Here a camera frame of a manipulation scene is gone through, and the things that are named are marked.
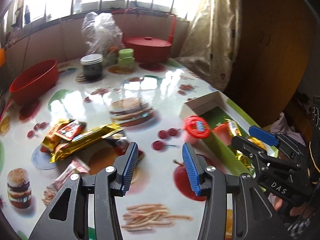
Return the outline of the person's right hand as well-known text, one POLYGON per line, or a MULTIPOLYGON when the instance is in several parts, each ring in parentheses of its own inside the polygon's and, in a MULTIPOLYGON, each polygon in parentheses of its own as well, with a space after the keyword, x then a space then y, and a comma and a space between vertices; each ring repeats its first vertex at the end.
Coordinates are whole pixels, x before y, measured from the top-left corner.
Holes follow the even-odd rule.
POLYGON ((295 207, 274 194, 269 195, 269 200, 277 212, 289 217, 302 215, 303 218, 309 218, 315 211, 315 208, 308 203, 295 207))

